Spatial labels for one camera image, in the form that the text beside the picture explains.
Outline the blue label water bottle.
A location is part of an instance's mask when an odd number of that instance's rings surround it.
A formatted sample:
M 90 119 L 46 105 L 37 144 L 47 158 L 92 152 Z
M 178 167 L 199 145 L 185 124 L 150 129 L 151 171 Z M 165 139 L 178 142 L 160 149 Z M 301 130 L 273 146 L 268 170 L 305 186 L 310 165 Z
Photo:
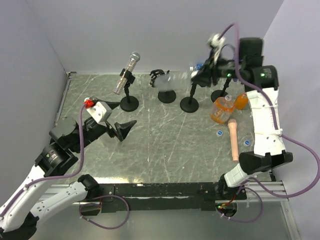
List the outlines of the blue label water bottle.
M 203 63 L 197 63 L 189 67 L 190 72 L 198 71 L 203 66 Z

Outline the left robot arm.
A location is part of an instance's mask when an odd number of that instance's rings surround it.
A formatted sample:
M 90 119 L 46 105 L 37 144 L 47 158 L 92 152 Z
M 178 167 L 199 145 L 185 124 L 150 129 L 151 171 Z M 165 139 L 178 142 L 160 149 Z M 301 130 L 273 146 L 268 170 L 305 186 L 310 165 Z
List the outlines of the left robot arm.
M 50 143 L 37 157 L 19 188 L 0 207 L 2 240 L 28 240 L 40 224 L 69 205 L 82 200 L 93 201 L 98 197 L 99 183 L 85 174 L 54 196 L 40 199 L 57 180 L 80 173 L 85 147 L 101 135 L 108 134 L 121 142 L 128 136 L 136 120 L 114 125 L 108 122 L 112 110 L 119 105 L 119 102 L 88 98 L 80 109 L 86 110 L 89 118 L 83 121 L 81 118 L 63 117 L 56 122 L 49 132 Z

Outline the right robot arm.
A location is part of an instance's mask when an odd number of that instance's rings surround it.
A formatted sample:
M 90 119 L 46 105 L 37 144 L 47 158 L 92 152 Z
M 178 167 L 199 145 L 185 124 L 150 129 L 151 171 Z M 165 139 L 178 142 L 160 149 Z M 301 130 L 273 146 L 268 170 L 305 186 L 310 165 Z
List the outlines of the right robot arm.
M 218 34 L 208 40 L 209 58 L 192 73 L 191 82 L 200 87 L 217 85 L 220 78 L 237 78 L 244 84 L 254 126 L 253 151 L 242 152 L 236 167 L 223 174 L 218 182 L 218 193 L 230 199 L 236 188 L 250 177 L 293 161 L 286 150 L 279 123 L 278 73 L 273 65 L 263 65 L 263 40 L 259 37 L 241 38 L 234 59 L 224 59 L 221 51 L 225 38 Z

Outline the orange square bottle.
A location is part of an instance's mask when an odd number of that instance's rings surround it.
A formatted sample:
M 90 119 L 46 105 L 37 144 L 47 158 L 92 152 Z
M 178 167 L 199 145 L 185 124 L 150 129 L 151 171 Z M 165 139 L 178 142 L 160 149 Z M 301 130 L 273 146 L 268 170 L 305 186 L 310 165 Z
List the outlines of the orange square bottle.
M 210 118 L 219 124 L 224 124 L 228 121 L 231 114 L 235 109 L 235 102 L 231 95 L 226 95 L 224 97 L 218 97 L 210 111 Z

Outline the orange round bottle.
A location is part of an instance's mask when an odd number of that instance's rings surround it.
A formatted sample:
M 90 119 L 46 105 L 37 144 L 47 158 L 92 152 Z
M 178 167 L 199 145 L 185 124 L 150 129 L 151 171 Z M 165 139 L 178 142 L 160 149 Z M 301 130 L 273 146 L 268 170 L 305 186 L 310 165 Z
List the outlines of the orange round bottle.
M 237 98 L 234 102 L 234 107 L 237 110 L 243 110 L 247 106 L 248 102 L 249 102 L 249 99 L 248 99 L 247 94 L 245 92 L 241 93 L 237 96 Z

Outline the black glitter microphone stand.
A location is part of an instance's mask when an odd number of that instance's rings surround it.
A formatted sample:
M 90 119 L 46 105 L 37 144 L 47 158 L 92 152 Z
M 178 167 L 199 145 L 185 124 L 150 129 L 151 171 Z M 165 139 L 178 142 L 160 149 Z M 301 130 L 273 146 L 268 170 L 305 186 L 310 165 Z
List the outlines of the black glitter microphone stand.
M 129 87 L 134 83 L 135 77 L 129 79 L 129 81 L 124 86 L 125 97 L 120 101 L 120 108 L 125 112 L 133 112 L 139 107 L 139 101 L 136 97 L 130 95 Z

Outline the black purple microphone stand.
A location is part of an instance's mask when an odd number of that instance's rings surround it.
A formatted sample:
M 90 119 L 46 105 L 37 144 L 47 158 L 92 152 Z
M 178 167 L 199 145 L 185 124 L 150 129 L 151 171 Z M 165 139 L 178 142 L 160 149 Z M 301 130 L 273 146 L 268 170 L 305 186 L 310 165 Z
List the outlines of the black purple microphone stand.
M 231 82 L 231 78 L 227 78 L 224 85 L 223 85 L 223 88 L 222 89 L 219 89 L 219 90 L 214 90 L 210 96 L 211 98 L 211 101 L 214 103 L 218 98 L 220 97 L 225 97 L 228 93 L 226 92 L 227 88 L 229 87 L 230 85 L 230 82 Z

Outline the black empty clip stand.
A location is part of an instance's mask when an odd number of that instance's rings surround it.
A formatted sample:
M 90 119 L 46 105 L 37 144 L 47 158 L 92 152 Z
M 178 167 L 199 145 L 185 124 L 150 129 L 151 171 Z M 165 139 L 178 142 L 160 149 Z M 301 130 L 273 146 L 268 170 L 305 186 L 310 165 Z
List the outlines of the black empty clip stand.
M 192 84 L 189 97 L 184 97 L 180 101 L 180 108 L 182 111 L 186 113 L 194 113 L 199 109 L 199 103 L 194 98 L 195 92 L 196 92 L 197 85 Z

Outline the pink beige microphone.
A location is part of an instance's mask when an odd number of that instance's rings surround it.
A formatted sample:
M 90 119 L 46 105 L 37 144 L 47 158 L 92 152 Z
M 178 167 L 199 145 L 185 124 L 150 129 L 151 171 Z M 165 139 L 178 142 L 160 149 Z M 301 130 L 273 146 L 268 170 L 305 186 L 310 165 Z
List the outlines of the pink beige microphone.
M 230 119 L 228 121 L 228 129 L 230 135 L 231 155 L 233 161 L 239 160 L 238 135 L 237 135 L 237 121 Z

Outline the glitter silver microphone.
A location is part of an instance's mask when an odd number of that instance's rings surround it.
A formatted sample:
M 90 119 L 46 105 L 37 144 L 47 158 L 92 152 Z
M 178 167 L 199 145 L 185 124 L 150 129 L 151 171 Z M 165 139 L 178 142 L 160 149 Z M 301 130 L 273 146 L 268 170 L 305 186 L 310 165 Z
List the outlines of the glitter silver microphone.
M 129 79 L 132 77 L 132 72 L 137 64 L 137 62 L 140 60 L 141 56 L 138 52 L 132 52 L 129 57 L 129 61 L 126 64 L 125 68 L 122 69 L 120 73 L 120 80 L 117 82 L 113 93 L 119 95 L 122 90 L 124 89 L 126 83 L 129 81 Z

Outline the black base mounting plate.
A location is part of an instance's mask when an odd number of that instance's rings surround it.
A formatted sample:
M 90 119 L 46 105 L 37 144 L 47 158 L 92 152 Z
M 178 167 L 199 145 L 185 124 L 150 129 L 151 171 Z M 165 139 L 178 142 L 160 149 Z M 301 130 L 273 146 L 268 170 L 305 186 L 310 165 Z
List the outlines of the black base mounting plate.
M 218 182 L 110 183 L 101 184 L 81 203 L 102 203 L 102 213 L 155 210 L 215 211 L 216 205 L 247 199 L 239 187 Z

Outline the black shock mount stand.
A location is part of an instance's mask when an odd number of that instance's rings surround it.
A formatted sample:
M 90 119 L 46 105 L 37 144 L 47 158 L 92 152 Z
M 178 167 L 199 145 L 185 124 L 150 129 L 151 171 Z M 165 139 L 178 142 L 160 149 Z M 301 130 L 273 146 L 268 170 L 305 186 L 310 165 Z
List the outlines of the black shock mount stand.
M 152 88 L 158 88 L 156 86 L 156 79 L 159 76 L 166 76 L 169 75 L 170 70 L 163 71 L 162 69 L 154 69 L 150 72 L 150 82 L 149 85 Z M 164 104 L 171 104 L 176 100 L 176 92 L 174 90 L 167 90 L 167 89 L 158 89 L 157 98 L 161 103 Z

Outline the aluminium rail frame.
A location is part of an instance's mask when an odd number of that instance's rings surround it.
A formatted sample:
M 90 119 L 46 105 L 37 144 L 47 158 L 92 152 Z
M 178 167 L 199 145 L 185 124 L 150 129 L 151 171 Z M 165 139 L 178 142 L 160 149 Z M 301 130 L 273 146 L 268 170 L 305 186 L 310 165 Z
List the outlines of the aluminium rail frame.
M 229 130 L 209 118 L 211 89 L 198 88 L 199 110 L 185 113 L 180 100 L 189 89 L 177 91 L 174 103 L 163 104 L 148 74 L 137 74 L 130 93 L 139 100 L 133 112 L 117 108 L 110 122 L 136 125 L 123 142 L 107 134 L 85 149 L 83 174 L 101 184 L 216 182 L 231 170 Z M 283 183 L 272 182 L 268 173 L 247 186 L 247 199 L 233 202 L 237 212 L 228 221 L 216 211 L 200 209 L 99 213 L 95 226 L 80 219 L 73 204 L 43 224 L 36 240 L 292 240 L 299 234 L 293 221 Z

